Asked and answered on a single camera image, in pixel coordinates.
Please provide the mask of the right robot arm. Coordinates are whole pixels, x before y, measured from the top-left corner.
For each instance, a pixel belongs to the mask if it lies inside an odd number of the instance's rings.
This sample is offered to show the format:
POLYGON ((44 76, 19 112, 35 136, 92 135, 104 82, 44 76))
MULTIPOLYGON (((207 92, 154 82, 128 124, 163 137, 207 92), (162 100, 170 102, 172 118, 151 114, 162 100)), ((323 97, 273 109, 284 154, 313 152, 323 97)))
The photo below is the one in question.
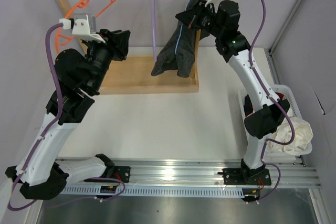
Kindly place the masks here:
POLYGON ((175 17, 187 28, 201 29, 215 37, 218 53, 237 73, 249 95, 253 112, 244 119, 249 140, 238 175, 244 184, 251 184, 265 172, 262 156, 267 139, 285 119, 290 104, 278 96, 260 73, 248 40, 238 30, 240 12, 236 2, 223 0, 214 9, 199 0, 175 17))

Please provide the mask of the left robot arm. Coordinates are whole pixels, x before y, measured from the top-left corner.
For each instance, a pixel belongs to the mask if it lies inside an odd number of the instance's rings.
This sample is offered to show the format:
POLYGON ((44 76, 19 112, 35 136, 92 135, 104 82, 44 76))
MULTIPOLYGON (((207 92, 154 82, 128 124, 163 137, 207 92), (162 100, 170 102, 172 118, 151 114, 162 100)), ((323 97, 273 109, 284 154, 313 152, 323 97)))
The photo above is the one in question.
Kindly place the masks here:
POLYGON ((56 158, 68 137, 82 122, 112 61, 126 60, 129 51, 129 30, 101 29, 102 42, 87 41, 87 53, 66 49, 55 60, 57 90, 46 105, 43 125, 27 155, 17 166, 8 167, 6 176, 21 184, 25 199, 50 200, 66 185, 76 182, 108 182, 115 179, 115 164, 104 154, 60 165, 56 158))

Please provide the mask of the dark grey dotted skirt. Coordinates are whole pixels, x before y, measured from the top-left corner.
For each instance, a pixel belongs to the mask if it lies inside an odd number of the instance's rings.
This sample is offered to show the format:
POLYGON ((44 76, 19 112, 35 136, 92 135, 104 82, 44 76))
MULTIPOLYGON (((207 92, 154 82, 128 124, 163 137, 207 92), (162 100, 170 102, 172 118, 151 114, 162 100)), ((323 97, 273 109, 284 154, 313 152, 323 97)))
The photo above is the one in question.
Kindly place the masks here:
POLYGON ((179 36, 181 22, 177 23, 176 30, 157 56, 151 75, 158 76, 168 70, 176 70, 177 76, 188 78, 195 63, 195 29, 183 26, 182 37, 178 46, 177 55, 174 54, 175 44, 179 36))

